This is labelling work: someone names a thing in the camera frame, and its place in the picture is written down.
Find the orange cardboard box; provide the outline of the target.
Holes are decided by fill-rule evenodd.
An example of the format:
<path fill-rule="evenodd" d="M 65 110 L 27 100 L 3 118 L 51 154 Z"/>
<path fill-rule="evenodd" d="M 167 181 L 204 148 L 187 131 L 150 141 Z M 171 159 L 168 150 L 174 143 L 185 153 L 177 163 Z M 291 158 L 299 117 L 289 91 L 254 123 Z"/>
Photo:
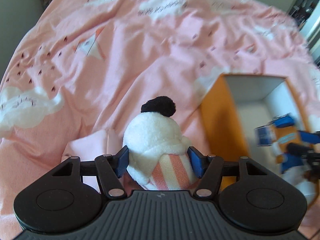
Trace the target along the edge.
<path fill-rule="evenodd" d="M 298 128 L 309 129 L 297 93 L 283 77 L 221 74 L 203 97 L 200 112 L 211 154 L 225 161 L 247 156 L 277 175 L 280 146 L 259 146 L 255 129 L 284 114 L 291 114 Z"/>

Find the pink fabric pouch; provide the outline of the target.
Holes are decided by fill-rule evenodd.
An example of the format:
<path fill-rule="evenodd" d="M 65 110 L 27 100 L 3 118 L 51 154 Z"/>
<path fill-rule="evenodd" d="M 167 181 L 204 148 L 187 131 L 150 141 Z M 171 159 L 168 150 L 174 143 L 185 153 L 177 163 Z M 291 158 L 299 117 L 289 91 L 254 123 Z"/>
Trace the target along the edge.
<path fill-rule="evenodd" d="M 113 129 L 102 129 L 86 137 L 67 143 L 61 161 L 79 156 L 81 161 L 92 161 L 103 154 L 115 155 L 122 148 L 123 140 Z"/>

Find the brown bear plush keychain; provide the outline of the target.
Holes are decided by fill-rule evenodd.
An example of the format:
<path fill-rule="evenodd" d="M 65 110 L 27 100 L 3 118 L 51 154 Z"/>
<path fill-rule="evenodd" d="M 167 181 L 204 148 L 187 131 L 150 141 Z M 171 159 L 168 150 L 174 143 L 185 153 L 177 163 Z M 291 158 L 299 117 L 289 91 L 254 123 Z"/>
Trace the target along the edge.
<path fill-rule="evenodd" d="M 298 131 L 301 130 L 297 128 L 294 118 L 286 114 L 273 118 L 272 121 L 264 126 L 257 127 L 255 135 L 259 146 L 271 146 L 275 143 L 278 145 L 280 153 L 276 155 L 276 163 L 280 164 L 282 175 L 287 174 L 293 180 L 298 180 L 301 177 L 309 181 L 319 180 L 319 172 L 312 172 L 308 164 L 294 167 L 290 165 L 286 152 L 287 144 L 292 142 L 310 148 L 313 145 L 303 142 Z"/>

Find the white plush cupcake toy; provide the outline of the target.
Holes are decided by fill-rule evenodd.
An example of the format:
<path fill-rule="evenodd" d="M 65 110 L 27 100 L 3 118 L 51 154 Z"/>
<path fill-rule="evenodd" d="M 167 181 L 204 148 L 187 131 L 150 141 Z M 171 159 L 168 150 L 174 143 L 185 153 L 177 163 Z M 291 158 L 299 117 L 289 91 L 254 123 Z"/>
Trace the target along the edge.
<path fill-rule="evenodd" d="M 192 190 L 198 182 L 187 154 L 191 141 L 172 119 L 175 112 L 171 98 L 158 96 L 143 104 L 125 129 L 127 172 L 145 190 Z"/>

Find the pink paper crane duvet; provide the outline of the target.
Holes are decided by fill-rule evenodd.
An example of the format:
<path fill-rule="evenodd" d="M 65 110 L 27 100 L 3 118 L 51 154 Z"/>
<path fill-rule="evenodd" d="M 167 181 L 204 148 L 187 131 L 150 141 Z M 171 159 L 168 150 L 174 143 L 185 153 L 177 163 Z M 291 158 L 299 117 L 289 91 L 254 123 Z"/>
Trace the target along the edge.
<path fill-rule="evenodd" d="M 61 163 L 68 142 L 122 139 L 147 100 L 166 95 L 201 152 L 199 104 L 221 73 L 286 76 L 319 130 L 319 70 L 279 9 L 255 0 L 53 0 L 1 81 L 1 239 L 21 227 L 17 194 Z"/>

